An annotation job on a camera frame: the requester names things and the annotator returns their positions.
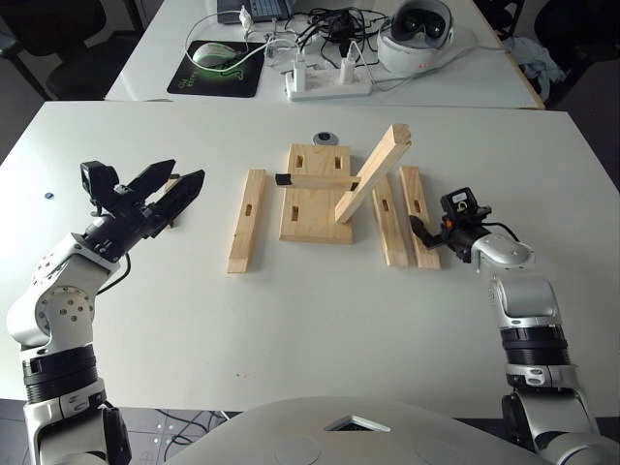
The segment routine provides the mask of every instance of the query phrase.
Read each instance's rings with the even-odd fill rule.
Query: chair
[[[553,108],[590,66],[620,57],[620,1],[550,0],[536,17],[534,30],[567,74],[563,82],[551,83],[545,104]]]
[[[501,41],[514,35],[525,0],[474,0],[474,3]]]
[[[59,100],[103,100],[140,39],[133,31],[115,31],[87,47],[84,41],[106,24],[99,0],[0,0],[0,16],[14,36],[0,33],[0,57],[45,100],[48,94],[18,57],[23,49],[35,56],[58,55],[61,64],[46,86]]]

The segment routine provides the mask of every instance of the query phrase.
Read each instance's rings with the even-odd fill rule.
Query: laptop
[[[241,5],[252,15],[254,22],[288,19],[293,12],[295,0],[217,0],[217,11],[241,10]],[[221,24],[239,23],[239,14],[218,15]]]

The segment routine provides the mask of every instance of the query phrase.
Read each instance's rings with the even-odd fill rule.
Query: gray cloth
[[[525,37],[508,37],[504,44],[516,64],[523,66],[525,76],[537,80],[543,100],[549,98],[551,82],[562,82],[566,78],[549,51],[539,43]]]

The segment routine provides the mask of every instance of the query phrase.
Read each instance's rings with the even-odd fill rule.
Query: white vr headset
[[[391,27],[379,33],[379,61],[392,73],[412,76],[439,66],[454,38],[450,9],[439,0],[405,2]]]

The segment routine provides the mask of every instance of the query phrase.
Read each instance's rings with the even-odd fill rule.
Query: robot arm
[[[555,294],[533,250],[485,228],[491,208],[479,207],[469,188],[441,204],[440,234],[431,235],[415,216],[412,230],[426,247],[448,245],[472,263],[488,288],[513,388],[502,399],[510,439],[551,463],[616,463],[617,445],[599,435],[569,359]]]
[[[82,164],[82,186],[97,218],[84,234],[68,235],[43,257],[29,289],[9,310],[9,333],[21,345],[33,465],[126,465],[131,459],[122,417],[107,402],[97,374],[95,299],[120,259],[140,239],[155,237],[199,194],[202,170],[180,177],[159,201],[145,204],[173,166],[174,160],[151,165],[123,186],[113,167]]]

